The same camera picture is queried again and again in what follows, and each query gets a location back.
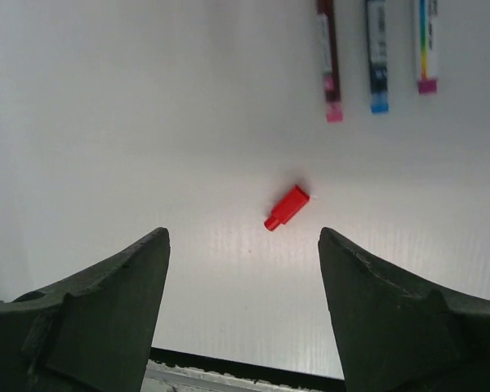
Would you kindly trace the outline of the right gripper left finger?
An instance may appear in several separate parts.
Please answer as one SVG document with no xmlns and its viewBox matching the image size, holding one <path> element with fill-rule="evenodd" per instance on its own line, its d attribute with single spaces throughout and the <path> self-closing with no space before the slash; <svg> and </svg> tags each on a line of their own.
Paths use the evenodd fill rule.
<svg viewBox="0 0 490 392">
<path fill-rule="evenodd" d="M 140 390 L 163 298 L 158 228 L 59 282 L 0 301 L 0 391 Z"/>
</svg>

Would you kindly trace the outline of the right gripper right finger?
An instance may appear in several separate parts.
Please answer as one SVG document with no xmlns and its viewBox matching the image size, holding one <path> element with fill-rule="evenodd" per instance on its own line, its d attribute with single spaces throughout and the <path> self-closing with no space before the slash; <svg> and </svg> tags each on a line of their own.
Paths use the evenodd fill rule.
<svg viewBox="0 0 490 392">
<path fill-rule="evenodd" d="M 320 268 L 349 391 L 490 391 L 490 301 L 321 231 Z"/>
</svg>

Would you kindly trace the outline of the pink white pen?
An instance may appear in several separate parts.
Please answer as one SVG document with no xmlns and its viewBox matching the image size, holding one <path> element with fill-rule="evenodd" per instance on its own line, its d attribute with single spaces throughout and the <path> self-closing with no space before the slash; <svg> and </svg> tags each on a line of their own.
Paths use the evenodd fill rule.
<svg viewBox="0 0 490 392">
<path fill-rule="evenodd" d="M 412 3 L 417 90 L 422 95 L 436 93 L 439 80 L 438 2 L 416 0 Z"/>
</svg>

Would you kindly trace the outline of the small red pen cap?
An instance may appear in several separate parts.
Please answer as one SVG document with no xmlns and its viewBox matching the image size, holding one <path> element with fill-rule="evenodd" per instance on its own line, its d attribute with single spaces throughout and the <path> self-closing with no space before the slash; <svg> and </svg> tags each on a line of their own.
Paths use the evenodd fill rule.
<svg viewBox="0 0 490 392">
<path fill-rule="evenodd" d="M 294 185 L 271 209 L 264 222 L 265 228 L 274 231 L 280 225 L 285 225 L 309 200 L 310 196 L 299 185 Z"/>
</svg>

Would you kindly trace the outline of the white pen blue print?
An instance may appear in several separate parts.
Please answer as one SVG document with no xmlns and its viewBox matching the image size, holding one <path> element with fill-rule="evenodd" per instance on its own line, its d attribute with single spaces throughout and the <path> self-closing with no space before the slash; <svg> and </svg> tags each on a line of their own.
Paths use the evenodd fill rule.
<svg viewBox="0 0 490 392">
<path fill-rule="evenodd" d="M 365 2 L 371 112 L 389 112 L 386 1 Z"/>
</svg>

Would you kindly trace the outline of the red white pen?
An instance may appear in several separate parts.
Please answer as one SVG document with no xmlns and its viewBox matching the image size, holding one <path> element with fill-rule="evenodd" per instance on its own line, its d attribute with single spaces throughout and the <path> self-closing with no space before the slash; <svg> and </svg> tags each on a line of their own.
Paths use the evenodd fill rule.
<svg viewBox="0 0 490 392">
<path fill-rule="evenodd" d="M 322 65 L 322 80 L 326 103 L 326 119 L 329 123 L 343 120 L 341 85 L 336 43 L 336 22 L 334 2 L 318 0 L 315 2 L 318 21 L 318 47 Z"/>
</svg>

